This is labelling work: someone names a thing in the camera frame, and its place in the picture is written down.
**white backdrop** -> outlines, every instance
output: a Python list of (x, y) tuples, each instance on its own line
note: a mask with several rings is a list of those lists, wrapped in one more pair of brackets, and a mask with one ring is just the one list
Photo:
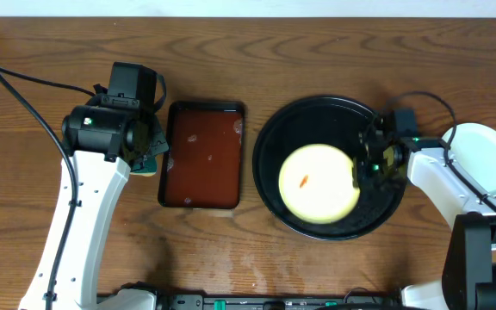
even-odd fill
[(496, 17), (496, 0), (0, 0), (0, 16)]

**round black tray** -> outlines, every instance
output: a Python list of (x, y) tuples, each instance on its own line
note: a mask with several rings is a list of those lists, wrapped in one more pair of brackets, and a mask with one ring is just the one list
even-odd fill
[(328, 240), (357, 238), (386, 221), (399, 206), (405, 187), (390, 192), (361, 189), (353, 211), (331, 224), (312, 224), (297, 218), (284, 205), (278, 187), (282, 163), (302, 146), (327, 144), (350, 158), (361, 158), (364, 146), (359, 142), (359, 133), (368, 126), (372, 115), (371, 108), (339, 96), (300, 99), (273, 115), (258, 135), (252, 157), (257, 192), (271, 213), (298, 233)]

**round white plate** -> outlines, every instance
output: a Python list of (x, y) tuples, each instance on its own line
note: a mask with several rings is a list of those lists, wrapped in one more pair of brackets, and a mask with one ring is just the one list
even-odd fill
[[(447, 141), (453, 128), (443, 135)], [(496, 196), (496, 131), (475, 123), (456, 127), (456, 135), (451, 151), (462, 168), (481, 185)]]

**wire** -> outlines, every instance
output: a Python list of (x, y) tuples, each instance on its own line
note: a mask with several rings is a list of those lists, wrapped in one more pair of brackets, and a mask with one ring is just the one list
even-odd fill
[[(480, 198), (481, 202), (485, 203), (486, 206), (490, 207), (494, 211), (494, 213), (496, 213), (496, 206), (487, 199), (488, 195), (481, 193), (471, 182), (469, 182), (453, 165), (453, 159), (449, 158), (449, 149), (451, 148), (451, 143), (453, 142), (453, 139), (455, 138), (456, 126), (458, 123), (456, 121), (455, 111), (444, 99), (442, 99), (438, 95), (432, 94), (428, 91), (420, 91), (420, 90), (409, 91), (409, 92), (403, 93), (399, 96), (395, 96), (393, 98), (390, 98), (386, 102), (384, 108), (382, 109), (382, 113), (386, 109), (391, 108), (391, 106), (393, 104), (395, 104), (396, 102), (398, 102), (399, 100), (401, 100), (407, 96), (428, 96), (432, 99), (435, 99), (437, 102), (441, 103), (449, 111), (451, 118), (453, 119), (453, 131), (451, 132), (451, 135), (449, 136), (449, 139), (447, 140), (447, 147), (445, 147), (443, 149), (443, 158), (445, 160), (445, 163), (453, 171), (455, 176), (457, 176), (476, 196), (478, 196), (478, 198)], [(379, 114), (375, 114), (375, 116), (373, 117), (373, 120), (369, 124), (370, 127), (374, 126), (374, 122), (378, 116), (379, 116)]]
[(63, 84), (54, 84), (52, 82), (47, 82), (47, 81), (42, 81), (37, 78), (33, 77), (27, 77), (25, 75), (15, 73), (6, 69), (3, 69), (0, 67), (0, 82), (1, 84), (26, 108), (30, 114), (41, 124), (41, 126), (46, 130), (47, 134), (49, 134), (49, 137), (51, 137), (51, 140), (53, 140), (54, 144), (57, 146), (59, 149), (60, 155), (62, 156), (63, 160), (65, 161), (66, 168), (68, 169), (68, 174), (70, 175), (70, 181), (71, 181), (71, 192), (72, 192), (72, 197), (70, 201), (70, 211), (68, 211), (68, 216), (66, 217), (66, 223), (65, 223), (65, 228), (62, 232), (62, 237), (60, 238), (59, 242), (59, 247), (57, 248), (57, 253), (55, 255), (55, 260), (53, 261), (53, 267), (51, 268), (51, 275), (49, 276), (49, 284), (47, 286), (47, 292), (46, 292), (46, 309), (50, 310), (53, 305), (53, 296), (54, 296), (54, 289), (55, 289), (55, 283), (56, 283), (56, 277), (57, 277), (57, 271), (59, 270), (59, 265), (60, 265), (60, 259), (62, 258), (62, 252), (65, 249), (65, 244), (66, 244), (66, 239), (68, 238), (68, 232), (70, 231), (70, 226), (72, 222), (72, 218), (74, 217), (74, 211), (76, 210), (76, 206), (78, 204), (78, 180), (76, 179), (76, 173), (74, 171), (74, 167), (72, 166), (72, 163), (68, 156), (66, 155), (65, 149), (62, 146), (62, 144), (59, 141), (59, 138), (55, 134), (55, 132), (49, 127), (47, 122), (41, 117), (41, 115), (32, 107), (26, 99), (24, 99), (21, 94), (18, 93), (18, 91), (15, 90), (15, 88), (7, 82), (5, 77), (1, 74), (1, 72), (9, 74), (13, 77), (17, 78), (23, 78), (27, 79), (28, 81), (33, 81), (36, 83), (40, 84), (45, 84), (45, 85), (50, 85), (50, 86), (55, 86), (55, 87), (60, 87), (60, 88), (65, 88), (68, 90), (79, 90), (82, 92), (85, 92), (87, 90), (82, 90), (78, 87), (74, 86), (69, 86), (69, 85), (63, 85)]
[(62, 88), (62, 89), (67, 89), (67, 90), (76, 90), (76, 91), (83, 92), (84, 94), (87, 94), (89, 96), (94, 96), (95, 95), (95, 93), (93, 93), (91, 91), (88, 91), (88, 90), (85, 90), (85, 89), (83, 89), (81, 87), (71, 86), (71, 85), (66, 85), (66, 84), (61, 84), (61, 83), (55, 83), (55, 82), (49, 82), (49, 81), (42, 80), (42, 79), (39, 79), (39, 78), (36, 78), (36, 77), (29, 77), (27, 75), (24, 75), (24, 74), (21, 74), (21, 73), (16, 73), (16, 72), (7, 70), (7, 69), (2, 68), (2, 67), (0, 67), (0, 72), (1, 73), (5, 73), (5, 74), (9, 74), (10, 76), (13, 76), (15, 78), (25, 79), (27, 81), (38, 83), (38, 84), (44, 84), (44, 85), (47, 85), (47, 86), (53, 86), (53, 87), (58, 87), (58, 88)]
[[(361, 287), (357, 287), (357, 288), (352, 288), (348, 294), (346, 294), (344, 296), (344, 304), (348, 303), (348, 300), (349, 298), (351, 297), (351, 293), (353, 293), (353, 291), (356, 291), (356, 290), (362, 290), (364, 292), (367, 292), (367, 293), (370, 293), (368, 289), (366, 288), (361, 288)], [(370, 298), (372, 298), (372, 301), (375, 303), (375, 304), (378, 304), (378, 302), (376, 301), (375, 297), (374, 296), (370, 296)]]

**wood grain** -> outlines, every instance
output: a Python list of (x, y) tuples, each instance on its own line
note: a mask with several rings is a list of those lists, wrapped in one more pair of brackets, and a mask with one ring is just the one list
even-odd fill
[[(39, 78), (106, 84), (114, 61), (162, 73), (169, 99), (240, 100), (247, 106), (240, 205), (232, 212), (162, 208), (159, 176), (131, 177), (110, 227), (99, 292), (125, 282), (209, 294), (341, 295), (393, 291), (440, 277), (450, 230), (418, 189), (369, 235), (323, 242), (291, 231), (263, 205), (251, 176), (257, 133), (280, 107), (318, 94), (379, 108), (406, 90), (430, 90), (460, 121), (496, 129), (496, 20), (0, 18), (0, 65)], [(49, 124), (83, 94), (12, 79)], [(448, 115), (427, 100), (423, 132)], [(0, 308), (26, 293), (53, 216), (59, 154), (0, 85)]]

